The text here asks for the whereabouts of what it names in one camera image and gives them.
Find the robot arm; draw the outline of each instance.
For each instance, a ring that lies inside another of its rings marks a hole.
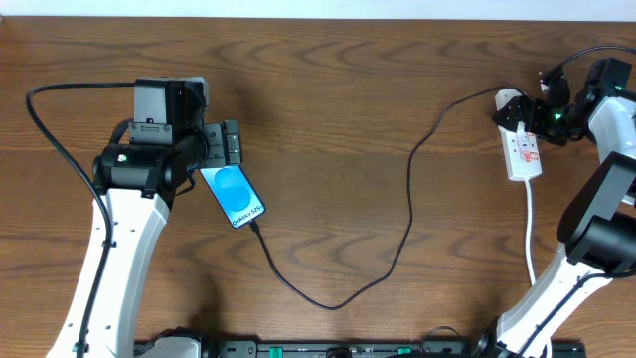
[[[614,274],[634,268],[636,220],[616,212],[621,201],[634,204],[636,95],[625,89],[630,70],[614,59],[595,63],[574,104],[568,104],[562,70],[552,71],[542,80],[549,84],[547,100],[517,96],[493,116],[500,126],[516,130],[522,123],[557,145],[590,137],[602,163],[565,210],[551,263],[482,337],[475,355],[540,357],[547,339],[579,305]]]
[[[208,85],[202,78],[139,79],[134,119],[115,128],[93,163],[94,187],[113,224],[112,244],[99,290],[88,307],[105,242],[104,218],[93,202],[93,224],[76,293],[48,357],[132,357],[143,285],[155,244],[168,221],[176,189],[200,167],[241,163],[239,125],[203,124]],[[118,141],[130,131],[130,144]],[[80,327],[86,313],[85,343]],[[148,357],[201,356],[201,342],[187,337],[158,340]]]

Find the power strip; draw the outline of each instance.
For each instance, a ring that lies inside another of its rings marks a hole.
[[[497,110],[504,107],[510,99],[518,95],[521,94],[514,89],[500,90],[495,95]],[[499,130],[501,131],[501,141],[504,146],[508,179],[524,181],[539,176],[542,170],[537,138],[531,133],[526,133],[524,124],[521,122],[516,132],[506,130],[501,126]]]

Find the phone screen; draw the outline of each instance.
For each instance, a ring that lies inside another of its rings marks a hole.
[[[265,205],[239,166],[204,168],[201,175],[233,228],[238,229],[265,213]]]

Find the wooden table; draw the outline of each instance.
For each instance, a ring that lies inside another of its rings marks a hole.
[[[514,84],[598,44],[636,45],[635,24],[6,18],[0,25],[0,355],[43,356],[71,304],[91,221],[79,177],[33,125],[27,90],[53,83],[203,76],[207,121],[235,118],[244,170],[268,206],[260,226],[287,278],[339,303],[389,268],[407,223],[406,159],[452,101]],[[594,54],[568,66],[578,92]],[[84,168],[131,116],[131,89],[37,97]],[[317,309],[271,273],[254,234],[233,230],[200,184],[180,197],[155,249],[138,338],[189,326],[263,340],[465,335],[528,289],[525,193],[510,182],[491,95],[453,109],[416,154],[414,224],[395,274],[346,308]],[[541,145],[533,180],[538,272],[560,215],[598,165],[586,142]],[[556,338],[590,357],[636,349],[634,281],[593,296]]]

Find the green connector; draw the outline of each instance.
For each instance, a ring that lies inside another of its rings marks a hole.
[[[269,348],[269,358],[282,358],[282,348]]]

